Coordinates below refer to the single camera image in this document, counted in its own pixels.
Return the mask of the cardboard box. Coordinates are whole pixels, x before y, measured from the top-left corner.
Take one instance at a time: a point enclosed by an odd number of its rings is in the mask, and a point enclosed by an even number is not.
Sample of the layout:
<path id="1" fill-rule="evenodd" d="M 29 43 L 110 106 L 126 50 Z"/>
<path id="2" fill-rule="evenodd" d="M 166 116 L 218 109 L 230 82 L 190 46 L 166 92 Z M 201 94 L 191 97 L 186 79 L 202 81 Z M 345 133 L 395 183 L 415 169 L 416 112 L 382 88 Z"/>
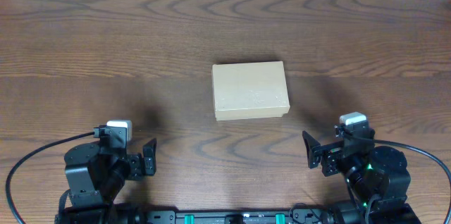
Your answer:
<path id="1" fill-rule="evenodd" d="M 282 61 L 212 66 L 217 121 L 281 117 L 290 110 Z"/>

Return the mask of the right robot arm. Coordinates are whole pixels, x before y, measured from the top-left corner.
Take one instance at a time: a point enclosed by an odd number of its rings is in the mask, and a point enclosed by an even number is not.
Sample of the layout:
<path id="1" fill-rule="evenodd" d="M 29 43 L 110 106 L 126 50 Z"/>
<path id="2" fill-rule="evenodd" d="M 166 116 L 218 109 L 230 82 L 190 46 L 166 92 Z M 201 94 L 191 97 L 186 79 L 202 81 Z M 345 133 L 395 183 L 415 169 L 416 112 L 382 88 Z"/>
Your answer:
<path id="1" fill-rule="evenodd" d="M 302 138 L 308 167 L 321 166 L 326 177 L 341 174 L 350 194 L 321 214 L 322 223 L 420 222 L 406 202 L 411 177 L 401 151 L 355 139 L 322 145 L 306 131 Z"/>

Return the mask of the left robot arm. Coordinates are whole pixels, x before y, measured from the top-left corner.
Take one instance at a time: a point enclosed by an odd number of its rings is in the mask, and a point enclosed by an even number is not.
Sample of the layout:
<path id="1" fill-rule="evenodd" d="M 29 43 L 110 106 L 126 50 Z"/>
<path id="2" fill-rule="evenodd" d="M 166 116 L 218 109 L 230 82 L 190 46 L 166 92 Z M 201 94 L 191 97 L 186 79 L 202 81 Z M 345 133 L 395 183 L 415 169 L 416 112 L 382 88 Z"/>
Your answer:
<path id="1" fill-rule="evenodd" d="M 146 223 L 147 215 L 136 205 L 115 204 L 128 180 L 139 181 L 156 173 L 156 139 L 143 146 L 142 154 L 128 154 L 106 137 L 81 144 L 64 156 L 69 189 L 59 200 L 55 223 Z"/>

